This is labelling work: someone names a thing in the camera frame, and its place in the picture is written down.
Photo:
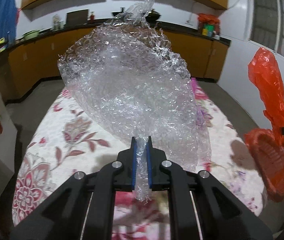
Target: metal screw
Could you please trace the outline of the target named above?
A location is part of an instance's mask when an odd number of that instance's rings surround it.
[[[202,178],[208,178],[210,176],[210,173],[208,171],[200,171],[199,172],[199,175],[202,177]]]
[[[78,172],[74,173],[74,178],[75,179],[83,179],[84,178],[84,172],[78,171]]]
[[[119,162],[119,161],[112,162],[113,168],[120,168],[121,166],[122,166],[122,162]]]
[[[172,162],[170,162],[170,161],[163,161],[162,162],[162,166],[164,166],[164,167],[170,167],[172,165]]]

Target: white wall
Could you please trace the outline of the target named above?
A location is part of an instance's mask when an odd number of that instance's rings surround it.
[[[66,13],[89,9],[94,11],[96,19],[111,18],[111,12],[117,12],[121,7],[128,8],[139,1],[141,0],[53,0],[32,10],[20,12],[16,38],[21,38],[31,30],[50,28],[55,14],[65,21]],[[21,0],[16,0],[16,5],[21,7]],[[191,28],[198,26],[198,13],[214,14],[213,9],[192,0],[155,0],[153,8],[161,14],[160,20]],[[186,24],[190,15],[193,25]]]
[[[261,128],[270,129],[271,123],[263,115],[265,109],[258,89],[248,78],[248,64],[254,57],[259,45],[248,41],[253,15],[253,0],[229,0],[229,6],[236,5],[223,12],[221,36],[231,39],[224,68],[218,85],[231,95]],[[275,54],[284,83],[284,57]]]

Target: clear plastic bubble wrap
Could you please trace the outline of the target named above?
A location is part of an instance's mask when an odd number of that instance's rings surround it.
[[[210,139],[196,105],[186,62],[171,43],[150,28],[145,16],[154,0],[136,3],[71,46],[58,68],[83,110],[130,147],[137,138],[135,194],[149,197],[145,145],[185,170],[210,158]]]

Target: tablecloth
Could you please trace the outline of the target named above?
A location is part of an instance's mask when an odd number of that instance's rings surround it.
[[[191,80],[197,104],[205,118],[211,142],[210,162],[197,171],[210,171],[252,212],[263,208],[264,184],[254,160],[233,125]],[[77,171],[86,174],[114,161],[128,147],[88,117],[64,88],[37,128],[18,172],[12,204],[17,225]],[[170,239],[166,192],[139,202],[133,193],[117,192],[112,240]]]

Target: bubble wrap bag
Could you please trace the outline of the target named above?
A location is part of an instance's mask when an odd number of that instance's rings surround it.
[[[138,143],[135,196],[148,198],[145,145],[185,170],[208,161],[210,139],[197,107],[186,62],[150,28],[145,16],[154,0],[136,3],[71,46],[58,68],[83,110],[130,147]]]

